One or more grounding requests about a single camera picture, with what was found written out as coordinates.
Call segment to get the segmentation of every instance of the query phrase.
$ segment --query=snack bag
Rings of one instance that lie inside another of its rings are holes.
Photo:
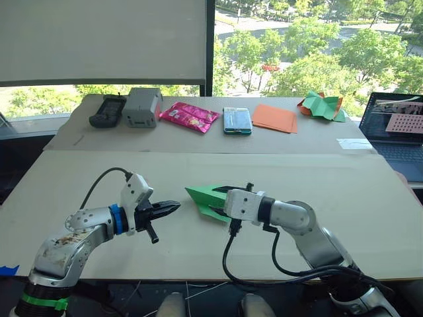
[[[202,133],[207,132],[212,122],[218,117],[219,114],[217,112],[183,102],[175,102],[170,109],[160,115],[160,118]]]

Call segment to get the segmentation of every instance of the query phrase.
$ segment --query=green origami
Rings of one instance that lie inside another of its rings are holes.
[[[335,116],[339,97],[322,97],[314,91],[309,91],[303,101],[303,106],[310,109],[313,117],[323,117],[327,120],[345,122],[345,113],[341,109]]]
[[[218,208],[223,208],[225,205],[226,193],[214,192],[213,189],[216,187],[220,186],[185,187],[185,189],[200,213],[227,223],[231,220],[229,217],[219,215],[209,208],[209,205]]]

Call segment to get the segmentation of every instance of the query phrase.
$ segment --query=green tape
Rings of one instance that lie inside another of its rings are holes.
[[[24,293],[22,295],[22,300],[36,306],[54,307],[54,310],[66,310],[68,299],[36,299]]]

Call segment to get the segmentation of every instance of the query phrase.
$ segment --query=laptop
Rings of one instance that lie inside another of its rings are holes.
[[[423,96],[373,92],[360,130],[394,170],[423,182]]]

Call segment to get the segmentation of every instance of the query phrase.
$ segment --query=table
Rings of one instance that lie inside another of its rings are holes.
[[[225,135],[223,119],[213,123],[206,134],[161,120],[155,129],[126,127],[124,122],[112,129],[96,129],[89,116],[96,113],[102,95],[87,95],[74,110],[69,121],[45,147],[45,150],[137,151],[168,153],[252,153],[252,154],[342,154],[376,153],[374,149],[344,150],[337,138],[365,139],[363,133],[347,118],[346,123],[311,119],[298,112],[301,98],[220,98],[165,97],[162,110],[176,101],[222,113],[223,107],[248,108],[251,114],[260,103],[297,113],[298,134],[287,134],[253,127],[252,135]]]
[[[181,208],[145,232],[117,236],[99,246],[85,279],[227,279],[221,257],[228,224],[199,214],[185,186],[254,183],[280,200],[301,200],[316,211],[360,268],[380,279],[423,277],[422,209],[379,155],[186,154],[123,151],[44,151],[0,209],[0,267],[20,265],[27,275],[41,243],[74,213],[94,179],[111,166],[145,176],[152,201],[173,199]],[[87,207],[119,200],[124,179],[107,176]],[[228,258],[248,279],[285,279],[270,258],[273,236],[245,223]],[[293,240],[281,234],[278,259],[307,269]]]

